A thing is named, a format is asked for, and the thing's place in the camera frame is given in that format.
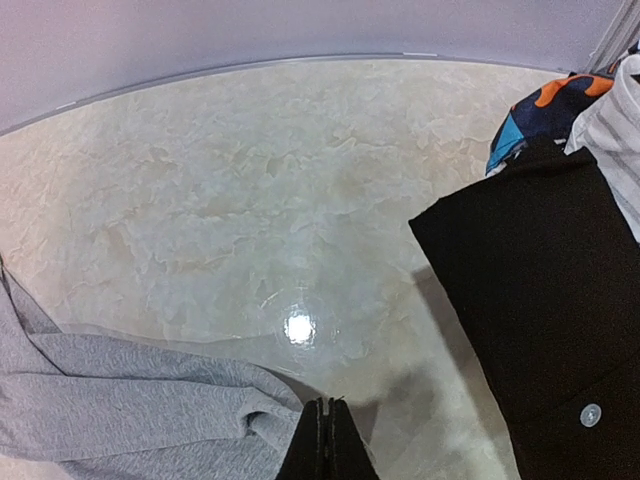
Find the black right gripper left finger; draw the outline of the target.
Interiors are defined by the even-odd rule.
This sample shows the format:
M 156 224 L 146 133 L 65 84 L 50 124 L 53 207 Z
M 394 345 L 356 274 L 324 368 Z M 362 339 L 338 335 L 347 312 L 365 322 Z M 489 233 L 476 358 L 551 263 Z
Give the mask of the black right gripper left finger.
M 328 421 L 322 398 L 304 405 L 276 480 L 329 478 Z

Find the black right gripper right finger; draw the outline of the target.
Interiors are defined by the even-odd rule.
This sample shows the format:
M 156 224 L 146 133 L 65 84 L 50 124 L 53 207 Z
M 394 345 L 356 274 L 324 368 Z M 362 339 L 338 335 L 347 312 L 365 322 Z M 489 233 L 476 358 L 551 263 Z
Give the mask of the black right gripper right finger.
M 327 423 L 328 478 L 379 480 L 347 403 L 329 399 Z

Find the grey tank top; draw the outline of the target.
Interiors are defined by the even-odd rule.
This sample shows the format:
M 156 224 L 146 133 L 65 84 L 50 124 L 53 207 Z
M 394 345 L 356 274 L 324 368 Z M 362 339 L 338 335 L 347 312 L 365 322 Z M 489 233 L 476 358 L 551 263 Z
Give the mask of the grey tank top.
M 1 276 L 1 452 L 75 479 L 272 479 L 302 404 L 250 363 L 65 333 Z

